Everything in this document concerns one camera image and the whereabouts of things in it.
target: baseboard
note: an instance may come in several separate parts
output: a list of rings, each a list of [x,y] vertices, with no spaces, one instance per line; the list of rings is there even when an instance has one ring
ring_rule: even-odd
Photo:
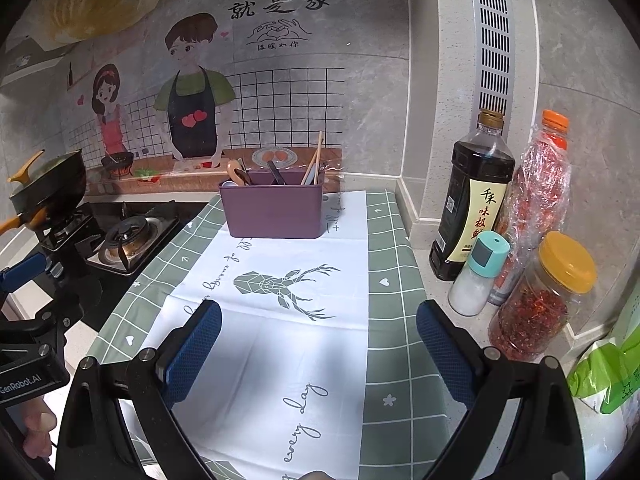
[[[395,175],[367,173],[341,173],[340,177],[340,189],[343,191],[393,191],[400,180]]]
[[[409,233],[409,241],[414,249],[429,249],[436,239],[439,221],[421,220],[417,217],[414,202],[402,178],[396,184],[396,201],[404,228]]]

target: gas stove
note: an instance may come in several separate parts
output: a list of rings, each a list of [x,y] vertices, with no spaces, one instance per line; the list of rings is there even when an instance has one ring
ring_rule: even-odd
[[[48,233],[36,233],[31,253],[49,257],[34,280],[51,297],[71,287],[82,322],[99,331],[146,265],[205,206],[204,203],[85,203]]]
[[[87,262],[101,269],[131,275],[148,260],[149,254],[177,223],[178,213],[173,201],[143,215],[125,218],[107,231]]]

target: cartoon girl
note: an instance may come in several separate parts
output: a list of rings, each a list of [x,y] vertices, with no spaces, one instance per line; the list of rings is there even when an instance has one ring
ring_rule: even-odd
[[[91,108],[95,112],[96,131],[102,134],[104,151],[107,155],[127,151],[122,143],[120,118],[122,118],[128,132],[135,131],[127,111],[115,103],[118,90],[120,90],[120,74],[116,66],[109,63],[98,70],[95,75],[94,96],[91,99]]]

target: screw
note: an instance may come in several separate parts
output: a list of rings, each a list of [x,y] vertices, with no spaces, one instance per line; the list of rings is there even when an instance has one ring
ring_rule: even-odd
[[[484,357],[491,359],[491,361],[497,361],[501,355],[500,351],[494,346],[488,346],[484,349]]]
[[[82,359],[78,366],[82,368],[82,370],[88,370],[94,365],[94,363],[95,363],[95,358],[89,356]]]
[[[550,355],[546,356],[543,359],[543,361],[545,362],[545,365],[547,365],[549,368],[556,369],[560,366],[558,359],[556,359],[555,357],[551,357]]]
[[[143,361],[151,361],[156,356],[156,351],[153,348],[145,348],[140,351],[138,358]]]

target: purple utensil holder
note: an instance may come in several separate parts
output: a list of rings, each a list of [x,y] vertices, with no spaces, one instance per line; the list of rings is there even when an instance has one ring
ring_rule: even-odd
[[[279,170],[287,186],[273,186],[269,170],[249,172],[252,186],[220,187],[229,234],[234,238],[318,238],[322,183],[300,186],[306,168]]]

